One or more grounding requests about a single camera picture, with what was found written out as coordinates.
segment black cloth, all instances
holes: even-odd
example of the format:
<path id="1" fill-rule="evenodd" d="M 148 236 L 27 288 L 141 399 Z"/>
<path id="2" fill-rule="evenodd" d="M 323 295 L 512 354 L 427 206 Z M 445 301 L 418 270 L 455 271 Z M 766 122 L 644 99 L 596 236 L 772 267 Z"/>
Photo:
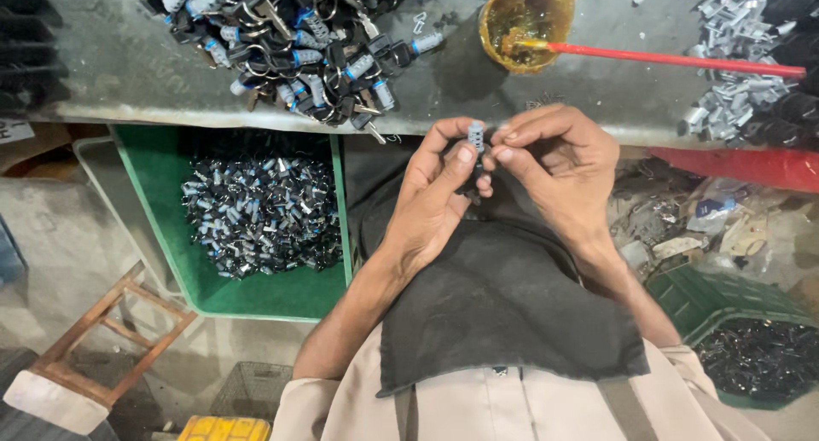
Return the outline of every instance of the black cloth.
<path id="1" fill-rule="evenodd" d="M 348 220 L 365 259 L 383 238 L 419 142 L 408 140 L 379 146 L 345 136 Z M 521 197 L 511 190 L 513 180 L 499 174 L 492 185 L 495 196 L 470 208 L 479 220 L 462 220 L 441 255 L 386 313 L 376 396 L 487 366 L 529 366 L 583 380 L 647 373 L 628 310 L 579 285 L 554 232 L 516 205 Z"/>

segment yellow crate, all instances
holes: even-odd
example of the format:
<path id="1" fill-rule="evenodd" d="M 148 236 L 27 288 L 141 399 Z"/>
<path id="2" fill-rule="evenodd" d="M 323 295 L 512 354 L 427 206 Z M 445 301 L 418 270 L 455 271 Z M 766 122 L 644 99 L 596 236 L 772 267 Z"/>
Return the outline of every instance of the yellow crate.
<path id="1" fill-rule="evenodd" d="M 270 424 L 261 419 L 194 415 L 177 441 L 267 441 Z"/>

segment galvanized metal table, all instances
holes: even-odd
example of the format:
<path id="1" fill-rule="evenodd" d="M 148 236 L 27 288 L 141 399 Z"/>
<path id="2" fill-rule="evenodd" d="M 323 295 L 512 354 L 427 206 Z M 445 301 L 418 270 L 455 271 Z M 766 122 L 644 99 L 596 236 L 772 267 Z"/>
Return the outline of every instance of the galvanized metal table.
<path id="1" fill-rule="evenodd" d="M 69 69 L 70 99 L 37 119 L 158 122 L 212 127 L 254 126 L 309 132 L 356 132 L 259 103 L 229 91 L 236 72 L 212 70 L 190 46 L 178 45 L 161 17 L 137 0 L 51 0 L 64 27 L 55 29 Z M 500 124 L 543 92 L 559 94 L 622 143 L 699 147 L 677 125 L 710 83 L 696 69 L 563 55 L 538 75 L 510 75 L 480 45 L 477 17 L 486 0 L 406 0 L 377 24 L 410 40 L 412 17 L 427 13 L 424 32 L 445 44 L 417 59 L 389 84 L 397 107 L 375 121 L 384 134 L 423 134 L 435 120 L 474 116 Z M 680 54 L 700 37 L 700 0 L 577 0 L 573 44 Z"/>

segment wire basket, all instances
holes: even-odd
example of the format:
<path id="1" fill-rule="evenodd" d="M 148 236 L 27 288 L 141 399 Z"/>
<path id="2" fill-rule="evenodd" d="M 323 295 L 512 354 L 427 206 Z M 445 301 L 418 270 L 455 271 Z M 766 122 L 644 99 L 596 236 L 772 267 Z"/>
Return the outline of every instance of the wire basket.
<path id="1" fill-rule="evenodd" d="M 292 375 L 291 366 L 236 363 L 210 406 L 210 414 L 272 421 L 279 409 L 284 385 Z"/>

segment green plastic crate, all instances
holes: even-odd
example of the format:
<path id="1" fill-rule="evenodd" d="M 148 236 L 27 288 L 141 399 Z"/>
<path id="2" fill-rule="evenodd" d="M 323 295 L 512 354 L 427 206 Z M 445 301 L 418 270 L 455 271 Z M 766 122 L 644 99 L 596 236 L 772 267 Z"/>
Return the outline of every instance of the green plastic crate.
<path id="1" fill-rule="evenodd" d="M 733 318 L 819 327 L 810 313 L 775 285 L 739 276 L 703 273 L 684 266 L 653 277 L 646 289 L 690 347 Z M 722 403 L 733 407 L 778 410 L 787 404 L 717 392 Z"/>
<path id="2" fill-rule="evenodd" d="M 352 279 L 344 205 L 344 181 L 338 141 L 330 135 L 344 262 L 316 273 L 311 268 L 243 280 L 223 278 L 199 246 L 191 246 L 195 229 L 185 220 L 179 185 L 191 172 L 183 153 L 189 140 L 179 127 L 118 125 L 119 154 L 157 234 L 171 271 L 188 305 L 203 316 L 284 321 L 318 321 L 341 298 Z"/>

